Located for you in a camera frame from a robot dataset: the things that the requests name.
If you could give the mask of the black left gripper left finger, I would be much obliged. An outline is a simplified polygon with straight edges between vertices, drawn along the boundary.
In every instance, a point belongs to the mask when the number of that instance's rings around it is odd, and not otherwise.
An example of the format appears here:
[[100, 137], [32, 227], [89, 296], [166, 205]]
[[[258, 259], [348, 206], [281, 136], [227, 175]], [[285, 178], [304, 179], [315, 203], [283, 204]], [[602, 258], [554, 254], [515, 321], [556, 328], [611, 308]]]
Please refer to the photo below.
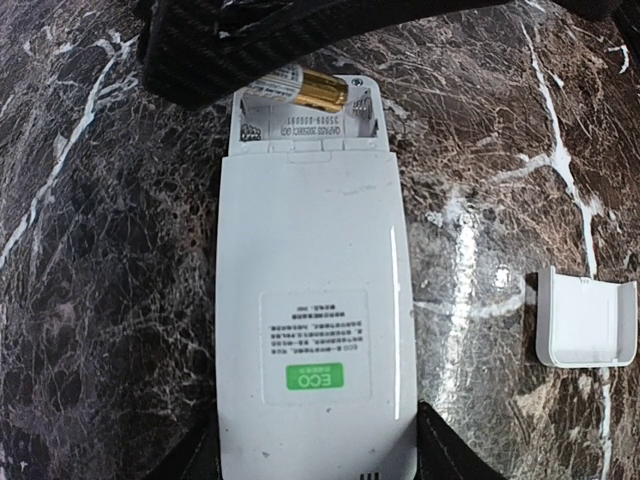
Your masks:
[[176, 447], [169, 479], [215, 480], [220, 478], [219, 446], [216, 427], [212, 424], [193, 429]]

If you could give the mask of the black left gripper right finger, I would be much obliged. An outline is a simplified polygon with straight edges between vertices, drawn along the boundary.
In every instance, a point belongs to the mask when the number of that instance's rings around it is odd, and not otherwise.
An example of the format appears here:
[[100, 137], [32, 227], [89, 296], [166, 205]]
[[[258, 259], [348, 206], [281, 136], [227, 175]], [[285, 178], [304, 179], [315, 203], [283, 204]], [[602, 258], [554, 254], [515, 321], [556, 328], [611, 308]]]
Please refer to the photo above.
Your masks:
[[425, 401], [418, 403], [417, 450], [416, 479], [505, 480]]

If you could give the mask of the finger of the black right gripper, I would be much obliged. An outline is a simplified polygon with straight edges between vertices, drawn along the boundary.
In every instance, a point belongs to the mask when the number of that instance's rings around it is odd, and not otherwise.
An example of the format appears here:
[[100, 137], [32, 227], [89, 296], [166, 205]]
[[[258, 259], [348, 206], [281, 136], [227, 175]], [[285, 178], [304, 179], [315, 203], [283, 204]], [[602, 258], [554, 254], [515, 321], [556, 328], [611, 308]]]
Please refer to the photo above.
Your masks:
[[485, 1], [140, 1], [144, 88], [200, 109], [337, 41]]

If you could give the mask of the gold battery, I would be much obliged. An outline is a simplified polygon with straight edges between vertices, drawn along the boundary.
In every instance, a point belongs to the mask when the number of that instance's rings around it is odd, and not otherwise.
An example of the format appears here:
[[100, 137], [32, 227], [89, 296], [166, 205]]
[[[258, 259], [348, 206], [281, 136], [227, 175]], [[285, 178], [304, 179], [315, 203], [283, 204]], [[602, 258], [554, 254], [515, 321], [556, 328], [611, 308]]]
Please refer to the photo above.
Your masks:
[[295, 104], [329, 113], [341, 111], [348, 84], [341, 78], [288, 64], [248, 84], [243, 93], [270, 101]]

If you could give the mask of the white remote control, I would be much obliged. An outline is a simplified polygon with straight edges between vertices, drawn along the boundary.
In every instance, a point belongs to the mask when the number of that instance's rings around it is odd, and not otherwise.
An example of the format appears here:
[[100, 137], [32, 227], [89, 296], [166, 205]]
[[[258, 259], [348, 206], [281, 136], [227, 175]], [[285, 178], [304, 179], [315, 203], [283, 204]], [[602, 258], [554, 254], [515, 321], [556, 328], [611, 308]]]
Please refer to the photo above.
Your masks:
[[411, 479], [412, 284], [380, 90], [338, 113], [237, 93], [221, 165], [215, 374], [225, 479]]

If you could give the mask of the white battery cover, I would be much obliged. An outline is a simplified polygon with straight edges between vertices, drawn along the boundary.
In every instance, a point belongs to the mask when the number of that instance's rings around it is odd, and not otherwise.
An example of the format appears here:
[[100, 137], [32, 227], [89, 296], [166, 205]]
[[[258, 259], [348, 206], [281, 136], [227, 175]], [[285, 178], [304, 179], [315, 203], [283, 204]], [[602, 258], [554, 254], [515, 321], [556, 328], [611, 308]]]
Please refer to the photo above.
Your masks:
[[547, 367], [627, 367], [638, 345], [638, 285], [538, 272], [535, 350]]

